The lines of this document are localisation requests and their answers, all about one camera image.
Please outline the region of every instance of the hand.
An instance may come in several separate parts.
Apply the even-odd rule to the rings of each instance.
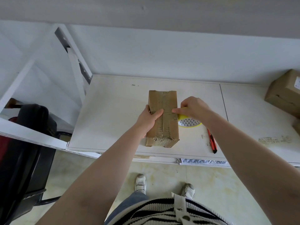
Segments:
[[[133,127],[141,131],[141,134],[145,137],[147,132],[154,126],[156,119],[158,119],[162,114],[163,109],[158,110],[154,114],[150,114],[149,105],[146,105]]]
[[[207,114],[212,111],[202,99],[193,96],[183,100],[180,107],[172,109],[172,112],[186,115],[200,122],[203,122]]]

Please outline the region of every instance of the left hand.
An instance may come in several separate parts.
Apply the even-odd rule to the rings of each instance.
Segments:
[[[146,105],[133,127],[138,128],[139,131],[141,131],[141,135],[145,137],[147,132],[154,126],[156,119],[158,119],[162,114],[163,109],[158,110],[154,114],[150,114],[149,105]]]

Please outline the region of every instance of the label on box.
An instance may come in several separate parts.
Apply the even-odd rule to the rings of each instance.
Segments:
[[[300,76],[296,78],[294,87],[300,90]]]

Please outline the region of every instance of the foot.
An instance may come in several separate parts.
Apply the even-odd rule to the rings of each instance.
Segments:
[[[134,191],[138,191],[146,195],[146,185],[146,176],[144,174],[139,174],[135,179]]]
[[[185,184],[185,186],[182,189],[181,196],[192,200],[194,198],[194,195],[195,195],[194,186],[190,183]]]

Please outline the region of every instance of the black chair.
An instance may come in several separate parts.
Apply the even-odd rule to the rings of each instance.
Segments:
[[[37,104],[22,105],[18,117],[10,121],[58,136],[48,109]],[[6,137],[0,138],[0,145],[0,225],[8,225],[33,206],[58,200],[42,200],[56,149]]]

